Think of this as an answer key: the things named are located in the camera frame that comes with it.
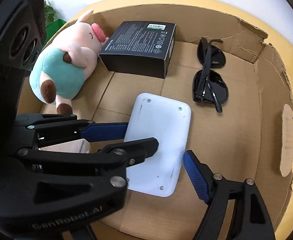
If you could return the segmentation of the cream phone case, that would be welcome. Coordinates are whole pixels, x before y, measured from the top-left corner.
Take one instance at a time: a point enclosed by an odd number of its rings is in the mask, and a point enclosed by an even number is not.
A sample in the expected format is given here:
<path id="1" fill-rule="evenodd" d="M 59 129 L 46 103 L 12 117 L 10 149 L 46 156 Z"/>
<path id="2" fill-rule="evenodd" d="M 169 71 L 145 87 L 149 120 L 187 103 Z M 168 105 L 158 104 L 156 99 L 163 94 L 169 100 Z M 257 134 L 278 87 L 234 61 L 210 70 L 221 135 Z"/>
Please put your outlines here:
<path id="1" fill-rule="evenodd" d="M 87 154 L 91 150 L 90 143 L 85 139 L 64 142 L 61 144 L 51 145 L 39 148 L 42 151 L 63 152 L 63 153 L 84 153 Z"/>

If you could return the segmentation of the black sunglasses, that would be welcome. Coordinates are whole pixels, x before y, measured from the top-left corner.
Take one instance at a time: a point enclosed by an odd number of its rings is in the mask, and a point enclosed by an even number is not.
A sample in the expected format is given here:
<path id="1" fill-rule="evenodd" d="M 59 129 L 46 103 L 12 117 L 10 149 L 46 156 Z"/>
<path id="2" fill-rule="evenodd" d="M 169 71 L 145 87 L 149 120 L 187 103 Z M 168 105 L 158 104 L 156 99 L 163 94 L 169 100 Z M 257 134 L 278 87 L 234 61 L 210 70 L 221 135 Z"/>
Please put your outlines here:
<path id="1" fill-rule="evenodd" d="M 224 52 L 214 43 L 222 43 L 221 39 L 207 40 L 201 38 L 197 46 L 197 58 L 202 69 L 197 71 L 193 79 L 192 96 L 197 103 L 210 103 L 217 113 L 222 113 L 222 104 L 228 100 L 228 87 L 216 71 L 226 64 Z"/>

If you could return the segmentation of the black product box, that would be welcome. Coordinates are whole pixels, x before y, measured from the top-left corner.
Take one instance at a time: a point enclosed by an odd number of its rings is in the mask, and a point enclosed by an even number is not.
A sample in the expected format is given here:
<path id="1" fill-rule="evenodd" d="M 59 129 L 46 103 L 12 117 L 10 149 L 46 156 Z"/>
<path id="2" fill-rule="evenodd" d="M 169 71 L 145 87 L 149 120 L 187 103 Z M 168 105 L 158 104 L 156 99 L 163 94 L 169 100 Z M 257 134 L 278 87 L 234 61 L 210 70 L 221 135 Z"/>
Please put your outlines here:
<path id="1" fill-rule="evenodd" d="M 99 53 L 109 71 L 165 79 L 176 24 L 124 21 Z"/>

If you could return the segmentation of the green covered bench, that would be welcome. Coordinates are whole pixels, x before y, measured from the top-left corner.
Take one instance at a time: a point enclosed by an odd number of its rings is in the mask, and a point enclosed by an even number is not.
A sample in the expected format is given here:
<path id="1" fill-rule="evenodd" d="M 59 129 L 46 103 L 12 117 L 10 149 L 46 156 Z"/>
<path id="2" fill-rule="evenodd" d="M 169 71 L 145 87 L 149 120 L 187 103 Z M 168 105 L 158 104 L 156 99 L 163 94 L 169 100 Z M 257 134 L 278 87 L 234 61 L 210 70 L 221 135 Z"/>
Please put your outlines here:
<path id="1" fill-rule="evenodd" d="M 62 19 L 57 19 L 53 23 L 50 23 L 46 27 L 46 40 L 44 45 L 53 37 L 53 35 L 65 24 L 66 22 Z"/>

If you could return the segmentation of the pig plush teal body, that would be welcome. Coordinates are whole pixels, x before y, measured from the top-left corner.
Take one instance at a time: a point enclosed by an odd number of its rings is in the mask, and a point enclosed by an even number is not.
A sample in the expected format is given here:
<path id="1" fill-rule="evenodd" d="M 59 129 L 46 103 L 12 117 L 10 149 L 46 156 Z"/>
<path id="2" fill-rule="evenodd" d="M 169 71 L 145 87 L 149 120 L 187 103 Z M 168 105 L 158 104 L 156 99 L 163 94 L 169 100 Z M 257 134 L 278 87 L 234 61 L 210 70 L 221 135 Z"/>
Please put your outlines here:
<path id="1" fill-rule="evenodd" d="M 57 114 L 72 114 L 72 99 L 97 66 L 98 54 L 108 41 L 102 28 L 86 21 L 84 12 L 75 24 L 61 31 L 38 56 L 29 76 L 34 95 L 54 104 Z"/>

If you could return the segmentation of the potted green plant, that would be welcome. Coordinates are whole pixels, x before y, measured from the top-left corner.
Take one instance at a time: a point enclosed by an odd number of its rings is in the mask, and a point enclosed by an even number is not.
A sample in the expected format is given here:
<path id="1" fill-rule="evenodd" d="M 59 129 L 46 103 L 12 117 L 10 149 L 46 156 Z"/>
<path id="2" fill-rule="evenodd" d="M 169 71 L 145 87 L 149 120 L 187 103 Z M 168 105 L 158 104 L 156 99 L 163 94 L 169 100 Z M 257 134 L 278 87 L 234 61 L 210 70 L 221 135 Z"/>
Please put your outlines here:
<path id="1" fill-rule="evenodd" d="M 45 25 L 48 27 L 54 22 L 56 11 L 51 7 L 47 1 L 44 1 Z"/>

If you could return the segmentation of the white phone stand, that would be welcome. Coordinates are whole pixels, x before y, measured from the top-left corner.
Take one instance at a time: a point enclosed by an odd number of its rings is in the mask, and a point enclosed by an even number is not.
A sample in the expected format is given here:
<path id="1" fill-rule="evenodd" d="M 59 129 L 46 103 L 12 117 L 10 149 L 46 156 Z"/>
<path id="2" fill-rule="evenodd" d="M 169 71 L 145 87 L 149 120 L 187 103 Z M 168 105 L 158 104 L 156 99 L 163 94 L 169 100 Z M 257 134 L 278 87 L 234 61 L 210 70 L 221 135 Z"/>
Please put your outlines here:
<path id="1" fill-rule="evenodd" d="M 188 104 L 142 93 L 135 101 L 125 141 L 156 138 L 156 153 L 127 168 L 128 188 L 158 197 L 171 196 L 177 185 L 191 122 Z"/>

